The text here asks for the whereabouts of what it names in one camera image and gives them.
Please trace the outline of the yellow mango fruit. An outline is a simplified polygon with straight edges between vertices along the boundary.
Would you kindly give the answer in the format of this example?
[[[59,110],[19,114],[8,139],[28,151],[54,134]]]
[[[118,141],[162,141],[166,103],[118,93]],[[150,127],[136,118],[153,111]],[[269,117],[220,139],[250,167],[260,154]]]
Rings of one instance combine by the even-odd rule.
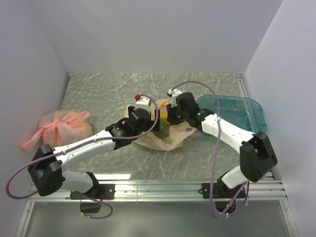
[[[164,121],[166,124],[170,125],[170,122],[167,121],[168,114],[160,111],[159,115],[160,119]]]

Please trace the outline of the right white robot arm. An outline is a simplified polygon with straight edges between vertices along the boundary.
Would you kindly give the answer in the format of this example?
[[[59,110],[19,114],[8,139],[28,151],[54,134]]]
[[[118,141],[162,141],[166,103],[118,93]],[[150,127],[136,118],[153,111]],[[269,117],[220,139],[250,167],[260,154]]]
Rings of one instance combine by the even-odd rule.
[[[239,154],[239,166],[217,179],[215,187],[223,196],[247,181],[257,182],[277,165],[277,157],[267,134],[253,133],[220,118],[209,109],[201,109],[190,92],[169,90],[167,121],[171,125],[187,122],[190,127],[215,136]]]

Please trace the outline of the green netted melon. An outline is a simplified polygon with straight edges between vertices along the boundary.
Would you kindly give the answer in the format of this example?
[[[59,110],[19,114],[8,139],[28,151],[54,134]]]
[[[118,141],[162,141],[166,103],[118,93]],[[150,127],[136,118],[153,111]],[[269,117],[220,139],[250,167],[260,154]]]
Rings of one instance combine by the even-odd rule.
[[[152,133],[157,138],[164,139],[170,136],[170,128],[171,128],[171,125],[165,119],[160,119],[159,127],[156,126],[155,129],[152,130]]]

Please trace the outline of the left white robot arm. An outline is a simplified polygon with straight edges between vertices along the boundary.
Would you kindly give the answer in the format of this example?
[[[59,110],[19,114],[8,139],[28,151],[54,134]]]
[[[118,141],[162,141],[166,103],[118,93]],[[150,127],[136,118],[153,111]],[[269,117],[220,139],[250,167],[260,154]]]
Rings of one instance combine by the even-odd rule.
[[[128,117],[94,136],[54,149],[48,144],[42,145],[28,167],[38,194],[44,197],[58,190],[70,190],[90,198],[100,196],[102,188],[92,172],[77,173],[70,168],[98,154],[130,145],[153,124],[150,109],[129,106]]]

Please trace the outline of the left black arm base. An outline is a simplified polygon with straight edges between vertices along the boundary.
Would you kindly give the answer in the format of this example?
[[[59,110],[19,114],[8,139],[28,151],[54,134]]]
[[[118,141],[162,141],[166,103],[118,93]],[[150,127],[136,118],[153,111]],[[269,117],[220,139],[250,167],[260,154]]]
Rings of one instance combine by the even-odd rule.
[[[113,213],[113,207],[106,203],[113,200],[115,195],[114,184],[99,184],[86,193],[71,191],[70,200],[80,200],[79,208],[83,216],[91,219],[105,219]]]

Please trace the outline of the orange plastic bag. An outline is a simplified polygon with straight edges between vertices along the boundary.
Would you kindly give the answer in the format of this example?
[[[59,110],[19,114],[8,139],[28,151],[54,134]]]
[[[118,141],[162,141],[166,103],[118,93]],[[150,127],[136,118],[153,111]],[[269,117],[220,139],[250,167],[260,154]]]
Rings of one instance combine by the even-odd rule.
[[[164,113],[167,113],[166,106],[170,103],[171,101],[168,99],[156,101],[158,108]],[[152,132],[150,132],[133,141],[133,143],[153,150],[169,152],[181,147],[183,145],[183,141],[191,136],[195,131],[196,128],[190,127],[185,121],[179,125],[171,125],[169,137],[159,139]]]

